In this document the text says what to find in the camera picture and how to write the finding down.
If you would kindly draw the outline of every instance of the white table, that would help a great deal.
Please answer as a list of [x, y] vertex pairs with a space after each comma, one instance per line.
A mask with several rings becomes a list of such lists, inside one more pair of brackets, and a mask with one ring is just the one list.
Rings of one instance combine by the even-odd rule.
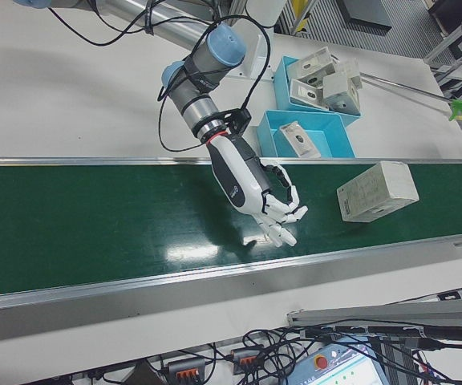
[[[62, 14], [95, 40], [115, 34], [92, 14]], [[324, 45], [277, 35], [272, 67], [282, 55], [303, 57]], [[356, 57], [363, 72], [440, 92], [419, 59], [329, 46], [340, 59]], [[46, 10], [0, 0], [0, 156], [172, 156], [158, 143], [156, 97], [161, 72], [184, 55], [185, 50], [143, 34], [93, 47]], [[236, 107], [250, 83], [226, 79], [214, 92], [217, 105]], [[368, 84], [360, 99], [363, 118], [347, 129], [357, 157], [462, 158], [462, 132], [448, 122], [446, 103]], [[252, 124], [265, 109], [275, 109], [271, 82], [261, 82], [251, 101]], [[163, 126], [173, 147], [196, 143], [172, 103]], [[176, 155], [208, 154], [198, 148]]]

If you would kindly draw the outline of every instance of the white box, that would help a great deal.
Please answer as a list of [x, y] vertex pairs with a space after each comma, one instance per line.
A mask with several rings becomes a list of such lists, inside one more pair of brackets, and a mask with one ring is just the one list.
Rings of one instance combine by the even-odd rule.
[[363, 88], [363, 83], [361, 82], [361, 72], [359, 71], [359, 64], [356, 58], [338, 62], [335, 64], [336, 72], [345, 72], [347, 78], [355, 85], [355, 87], [360, 90]]
[[322, 85], [324, 76], [334, 71], [334, 61], [327, 47], [286, 67], [289, 81], [295, 79], [314, 87]]
[[322, 157], [313, 140], [297, 121], [281, 126], [274, 135], [282, 136], [299, 158]]
[[332, 111], [359, 115], [359, 95], [345, 72], [336, 72], [323, 79], [324, 103]]
[[290, 101], [295, 104], [329, 110], [324, 103], [323, 89], [298, 80], [290, 81]]
[[419, 200], [407, 164], [381, 161], [336, 190], [345, 222], [372, 222]]

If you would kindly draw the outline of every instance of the green conveyor belt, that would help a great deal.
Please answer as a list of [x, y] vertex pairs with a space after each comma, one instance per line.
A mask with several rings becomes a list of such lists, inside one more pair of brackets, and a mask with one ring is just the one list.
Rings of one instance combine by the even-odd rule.
[[420, 202], [342, 222], [335, 190], [369, 167], [286, 166], [310, 211], [276, 249], [209, 166], [0, 166], [0, 294], [462, 234], [462, 164], [413, 164]]

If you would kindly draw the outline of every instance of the blue bin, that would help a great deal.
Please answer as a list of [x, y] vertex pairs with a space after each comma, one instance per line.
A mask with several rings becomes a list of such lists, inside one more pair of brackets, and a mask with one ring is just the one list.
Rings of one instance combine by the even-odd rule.
[[297, 120], [313, 140], [322, 158], [354, 158], [351, 142], [339, 114], [329, 112], [266, 111], [257, 127], [261, 154], [266, 157], [296, 157], [293, 149], [274, 133]]
[[306, 111], [306, 112], [324, 112], [334, 113], [340, 115], [345, 127], [351, 123], [354, 123], [361, 115], [349, 115], [342, 114], [340, 112], [322, 110], [320, 108], [302, 106], [301, 104], [295, 104], [290, 101], [290, 87], [288, 84], [288, 75], [286, 74], [286, 67], [291, 63], [295, 63], [297, 59], [283, 56], [281, 62], [278, 65], [278, 69], [274, 74], [274, 91], [276, 94], [276, 104], [278, 110], [282, 111]]

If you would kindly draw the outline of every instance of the control panel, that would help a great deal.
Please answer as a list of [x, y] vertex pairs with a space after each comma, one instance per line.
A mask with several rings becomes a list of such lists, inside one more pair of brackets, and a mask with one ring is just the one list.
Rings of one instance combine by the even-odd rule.
[[[339, 342], [356, 341], [344, 338]], [[362, 353], [337, 343], [320, 349], [297, 364], [288, 385], [389, 385], [381, 366], [366, 356], [375, 357], [373, 350], [367, 344], [352, 346]]]

